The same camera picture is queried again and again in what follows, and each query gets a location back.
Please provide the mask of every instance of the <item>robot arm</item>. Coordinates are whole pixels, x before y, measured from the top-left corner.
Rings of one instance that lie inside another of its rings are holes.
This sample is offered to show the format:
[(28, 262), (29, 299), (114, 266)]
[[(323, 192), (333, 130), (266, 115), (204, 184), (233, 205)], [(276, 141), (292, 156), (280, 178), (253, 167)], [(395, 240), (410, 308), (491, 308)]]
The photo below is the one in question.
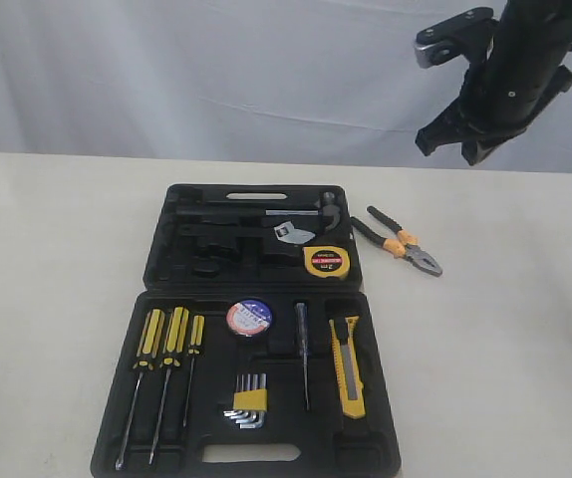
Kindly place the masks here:
[(422, 67), (459, 55), (470, 62), (458, 98), (417, 135), (424, 155), (460, 142), (478, 164), (572, 86), (561, 65), (572, 51), (572, 0), (509, 0), (499, 21), (492, 16), (476, 8), (417, 34)]

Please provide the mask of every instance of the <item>black plastic case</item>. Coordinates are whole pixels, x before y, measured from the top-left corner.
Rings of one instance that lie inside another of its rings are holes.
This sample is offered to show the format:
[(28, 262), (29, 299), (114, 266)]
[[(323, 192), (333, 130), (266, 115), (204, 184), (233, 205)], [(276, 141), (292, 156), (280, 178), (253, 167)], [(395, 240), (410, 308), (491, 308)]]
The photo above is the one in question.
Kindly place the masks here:
[[(264, 209), (315, 209), (328, 191), (341, 207), (339, 224), (328, 232), (324, 231), (328, 221), (317, 216), (208, 214), (208, 224), (204, 224), (202, 216), (181, 214), (182, 208), (194, 206), (245, 208), (259, 203)], [(281, 193), (286, 197), (230, 199), (231, 193)], [(306, 246), (346, 249), (351, 260), (347, 277), (340, 280), (309, 274), (304, 268), (302, 246), (276, 240), (273, 227), (283, 221), (318, 233)], [(92, 458), (92, 474), (96, 478), (396, 475), (401, 467), (399, 446), (368, 302), (359, 292), (361, 281), (348, 203), (338, 186), (170, 187), (144, 272), (147, 292), (136, 301)], [(253, 340), (236, 336), (225, 320), (228, 309), (246, 299), (266, 303), (273, 314), (267, 333)], [(302, 361), (296, 343), (297, 302), (308, 307), (310, 411), (304, 407)], [(189, 369), (183, 365), (171, 375), (159, 447), (149, 466), (163, 372), (156, 369), (146, 373), (126, 467), (116, 471), (137, 380), (133, 364), (146, 313), (152, 308), (170, 310), (177, 306), (205, 316), (204, 352), (195, 363), (188, 424), (185, 429), (181, 426)], [(342, 414), (329, 325), (329, 319), (354, 315), (360, 317), (355, 348), (367, 411), (361, 419)], [(267, 374), (268, 412), (259, 429), (240, 430), (222, 415), (232, 406), (239, 373)], [(204, 447), (214, 444), (292, 444), (300, 455), (293, 461), (202, 461)]]

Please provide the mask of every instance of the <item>white backdrop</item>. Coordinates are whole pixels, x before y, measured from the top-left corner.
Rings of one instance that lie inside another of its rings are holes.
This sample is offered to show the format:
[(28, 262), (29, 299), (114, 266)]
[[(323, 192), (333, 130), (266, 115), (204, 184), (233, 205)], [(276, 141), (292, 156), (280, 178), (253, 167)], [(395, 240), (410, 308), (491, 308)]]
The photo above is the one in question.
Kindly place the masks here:
[[(478, 2), (0, 0), (0, 150), (466, 167), (414, 146), (465, 62), (412, 42)], [(482, 167), (572, 171), (572, 90)]]

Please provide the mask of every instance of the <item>pliers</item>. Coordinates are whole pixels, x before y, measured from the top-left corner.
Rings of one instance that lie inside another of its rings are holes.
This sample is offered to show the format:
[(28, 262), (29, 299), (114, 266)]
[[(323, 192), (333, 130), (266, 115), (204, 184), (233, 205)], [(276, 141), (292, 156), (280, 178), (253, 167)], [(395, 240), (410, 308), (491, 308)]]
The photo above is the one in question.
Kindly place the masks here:
[(376, 207), (368, 206), (366, 210), (371, 213), (375, 219), (390, 228), (397, 236), (397, 239), (388, 239), (380, 236), (356, 217), (351, 217), (350, 221), (353, 227), (361, 232), (368, 240), (390, 252), (396, 258), (406, 259), (413, 266), (428, 274), (438, 277), (443, 273), (443, 269), (434, 257), (419, 247), (418, 237), (405, 231), (397, 221), (388, 217)]

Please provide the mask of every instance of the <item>tape measure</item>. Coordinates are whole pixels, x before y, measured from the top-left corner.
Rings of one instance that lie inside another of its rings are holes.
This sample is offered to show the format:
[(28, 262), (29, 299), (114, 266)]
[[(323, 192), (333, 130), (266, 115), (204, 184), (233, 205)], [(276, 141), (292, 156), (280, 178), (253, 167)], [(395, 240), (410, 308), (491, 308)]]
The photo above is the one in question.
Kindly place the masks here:
[(304, 247), (306, 270), (317, 277), (346, 279), (350, 272), (350, 256), (346, 249), (337, 246)]

